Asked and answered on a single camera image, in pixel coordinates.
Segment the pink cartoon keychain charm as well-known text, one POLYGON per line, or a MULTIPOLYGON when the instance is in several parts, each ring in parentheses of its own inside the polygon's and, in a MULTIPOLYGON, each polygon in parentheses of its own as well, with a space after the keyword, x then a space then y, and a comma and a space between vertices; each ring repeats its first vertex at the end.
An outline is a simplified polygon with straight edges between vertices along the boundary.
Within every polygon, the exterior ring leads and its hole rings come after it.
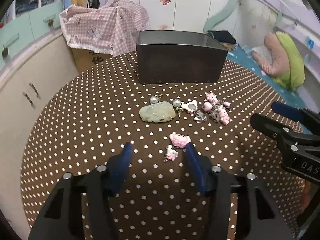
POLYGON ((170 145, 166 147, 164 162, 175 161, 179 156, 179 150, 191 142, 190 137, 177 133, 171 133, 169 139, 170 145))

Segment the silver chain charm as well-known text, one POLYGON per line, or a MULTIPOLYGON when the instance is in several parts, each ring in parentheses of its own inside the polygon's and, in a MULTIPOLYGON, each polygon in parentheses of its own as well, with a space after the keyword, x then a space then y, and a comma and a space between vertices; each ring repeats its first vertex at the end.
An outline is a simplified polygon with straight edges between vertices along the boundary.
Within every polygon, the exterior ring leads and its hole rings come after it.
POLYGON ((200 109, 193 111, 193 115, 194 115, 195 122, 206 122, 207 121, 206 115, 200 109))

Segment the green jade carved pendant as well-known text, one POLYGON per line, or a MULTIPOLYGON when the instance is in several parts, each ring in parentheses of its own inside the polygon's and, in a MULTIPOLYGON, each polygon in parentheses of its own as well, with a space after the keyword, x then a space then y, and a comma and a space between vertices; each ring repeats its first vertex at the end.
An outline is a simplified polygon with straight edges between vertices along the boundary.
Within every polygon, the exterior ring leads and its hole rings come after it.
POLYGON ((142 107, 139 115, 144 122, 162 123, 175 118, 176 112, 171 103, 163 101, 142 107))

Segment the pearl earring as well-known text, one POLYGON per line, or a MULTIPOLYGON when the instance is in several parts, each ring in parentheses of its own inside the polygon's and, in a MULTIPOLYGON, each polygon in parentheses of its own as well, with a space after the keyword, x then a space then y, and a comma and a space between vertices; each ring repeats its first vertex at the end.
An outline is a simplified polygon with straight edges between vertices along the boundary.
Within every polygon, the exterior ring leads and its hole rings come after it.
POLYGON ((181 113, 184 111, 184 109, 182 108, 182 103, 181 103, 180 99, 173 100, 172 105, 177 113, 177 117, 180 118, 181 113))
POLYGON ((151 96, 149 99, 150 104, 159 103, 161 101, 162 96, 163 96, 162 94, 156 94, 151 96))

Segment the green pillow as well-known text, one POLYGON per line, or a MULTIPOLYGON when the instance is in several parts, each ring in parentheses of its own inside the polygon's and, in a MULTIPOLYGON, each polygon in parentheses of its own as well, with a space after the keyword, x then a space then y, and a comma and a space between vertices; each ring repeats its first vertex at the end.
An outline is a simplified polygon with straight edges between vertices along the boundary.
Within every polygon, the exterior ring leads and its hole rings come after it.
POLYGON ((289 34, 278 31, 276 36, 286 52, 289 60, 289 70, 281 76, 274 77, 273 80, 281 87, 295 92, 305 81, 304 61, 289 34))

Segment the pink stuffed pillow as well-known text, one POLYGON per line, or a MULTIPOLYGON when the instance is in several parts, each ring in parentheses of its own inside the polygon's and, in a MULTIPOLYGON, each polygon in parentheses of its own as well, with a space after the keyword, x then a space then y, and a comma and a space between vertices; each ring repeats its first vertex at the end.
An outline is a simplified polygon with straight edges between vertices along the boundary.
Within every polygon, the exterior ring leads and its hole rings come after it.
POLYGON ((290 63, 287 53, 276 34, 267 34, 264 39, 264 45, 271 54, 272 62, 269 63, 257 52, 253 52, 253 59, 257 62, 260 68, 270 76, 282 76, 290 70, 290 63))

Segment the brown polka dot tablecloth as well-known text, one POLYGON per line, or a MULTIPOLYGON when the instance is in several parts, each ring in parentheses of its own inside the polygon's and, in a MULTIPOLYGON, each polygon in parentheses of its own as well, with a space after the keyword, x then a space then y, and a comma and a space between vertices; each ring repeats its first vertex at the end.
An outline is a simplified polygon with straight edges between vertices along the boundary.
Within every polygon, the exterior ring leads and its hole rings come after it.
POLYGON ((169 135, 177 133, 189 137, 199 155, 226 171, 257 175, 297 235, 303 180, 281 169, 276 142, 255 131, 249 120, 260 113, 302 132, 300 124, 271 109, 275 101, 302 107, 298 94, 262 76, 245 56, 227 57, 217 83, 142 85, 136 69, 135 53, 103 61, 69 81, 43 108, 21 165, 28 224, 34 225, 65 172, 86 174, 129 142, 133 147, 129 177, 120 194, 110 199, 120 238, 199 239, 209 203, 196 191, 182 154, 175 161, 164 160, 169 135), (231 103, 226 126, 212 120, 198 123, 185 112, 161 124, 144 122, 139 116, 153 95, 201 105, 211 92, 231 103))

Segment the white triangular charm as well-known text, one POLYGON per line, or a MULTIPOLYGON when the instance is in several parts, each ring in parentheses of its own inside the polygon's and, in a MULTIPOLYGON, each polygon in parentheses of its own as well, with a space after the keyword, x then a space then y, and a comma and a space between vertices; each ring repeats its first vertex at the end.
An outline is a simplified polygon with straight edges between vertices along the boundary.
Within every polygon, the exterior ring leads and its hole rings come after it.
POLYGON ((186 110, 189 114, 193 114, 195 111, 198 110, 197 101, 193 100, 188 103, 181 104, 181 107, 186 110))

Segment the blue patterned bed mattress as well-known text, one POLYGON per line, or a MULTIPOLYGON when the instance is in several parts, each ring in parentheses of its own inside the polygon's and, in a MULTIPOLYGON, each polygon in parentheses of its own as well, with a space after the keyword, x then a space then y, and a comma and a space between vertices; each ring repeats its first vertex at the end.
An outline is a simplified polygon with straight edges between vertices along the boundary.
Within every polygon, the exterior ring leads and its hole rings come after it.
POLYGON ((313 100, 311 94, 303 86, 299 87, 296 92, 292 92, 281 87, 274 82, 272 77, 266 75, 253 59, 253 49, 254 48, 248 45, 237 45, 235 49, 228 52, 227 59, 243 66, 262 78, 288 105, 298 108, 307 108, 316 113, 319 112, 319 107, 316 105, 315 100, 313 100))

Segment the folded dark clothes pile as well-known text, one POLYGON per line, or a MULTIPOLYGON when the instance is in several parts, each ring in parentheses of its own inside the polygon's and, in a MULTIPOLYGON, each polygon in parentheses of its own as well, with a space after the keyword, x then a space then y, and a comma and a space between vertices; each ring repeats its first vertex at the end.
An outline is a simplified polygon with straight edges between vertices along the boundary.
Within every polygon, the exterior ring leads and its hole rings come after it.
POLYGON ((236 44, 235 38, 227 30, 221 30, 221 31, 209 30, 207 31, 207 34, 212 38, 216 39, 217 41, 219 41, 220 43, 236 44))

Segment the brown cardboard box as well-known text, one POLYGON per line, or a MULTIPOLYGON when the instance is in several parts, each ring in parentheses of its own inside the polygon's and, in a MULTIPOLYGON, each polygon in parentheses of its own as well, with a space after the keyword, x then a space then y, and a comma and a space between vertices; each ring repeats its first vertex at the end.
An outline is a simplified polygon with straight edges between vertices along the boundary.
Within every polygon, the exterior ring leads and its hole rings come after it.
POLYGON ((112 58, 112 55, 110 54, 95 53, 91 50, 72 48, 71 51, 73 53, 76 67, 80 74, 82 72, 86 72, 93 65, 99 64, 101 62, 104 62, 105 60, 112 58))

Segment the grey metal rectangular tray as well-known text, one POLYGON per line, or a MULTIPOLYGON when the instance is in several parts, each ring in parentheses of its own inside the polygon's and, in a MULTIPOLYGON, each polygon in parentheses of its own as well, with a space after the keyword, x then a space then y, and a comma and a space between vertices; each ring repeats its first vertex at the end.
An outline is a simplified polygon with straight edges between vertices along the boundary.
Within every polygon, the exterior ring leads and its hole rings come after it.
POLYGON ((228 54, 206 34, 178 30, 140 31, 136 49, 142 84, 216 83, 228 54))

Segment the white curved floor cabinet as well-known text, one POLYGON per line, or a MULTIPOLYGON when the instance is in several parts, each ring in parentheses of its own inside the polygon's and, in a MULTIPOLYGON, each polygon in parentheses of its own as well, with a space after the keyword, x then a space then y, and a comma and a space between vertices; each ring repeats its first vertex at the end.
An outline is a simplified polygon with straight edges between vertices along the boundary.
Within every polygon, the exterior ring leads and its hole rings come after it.
POLYGON ((44 106, 78 74, 60 29, 31 43, 1 71, 1 211, 20 239, 30 232, 20 189, 25 143, 44 106))

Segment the pink checked cloth cover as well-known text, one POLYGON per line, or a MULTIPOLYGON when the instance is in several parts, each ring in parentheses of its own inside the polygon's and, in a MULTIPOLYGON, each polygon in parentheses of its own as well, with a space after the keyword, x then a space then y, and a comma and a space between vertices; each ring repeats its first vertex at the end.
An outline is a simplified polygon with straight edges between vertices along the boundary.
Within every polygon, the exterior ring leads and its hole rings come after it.
POLYGON ((147 10, 132 0, 108 0, 98 9, 73 4, 59 19, 69 47, 112 56, 135 51, 139 32, 151 29, 147 10))

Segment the teal drawer unit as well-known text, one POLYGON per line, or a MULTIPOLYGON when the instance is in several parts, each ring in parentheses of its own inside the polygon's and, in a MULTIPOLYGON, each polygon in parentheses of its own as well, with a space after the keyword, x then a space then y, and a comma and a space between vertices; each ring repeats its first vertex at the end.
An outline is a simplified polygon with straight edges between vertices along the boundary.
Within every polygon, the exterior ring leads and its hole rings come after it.
POLYGON ((1 28, 1 51, 8 49, 7 57, 1 57, 1 68, 30 43, 58 28, 60 12, 62 2, 54 2, 23 13, 1 28))

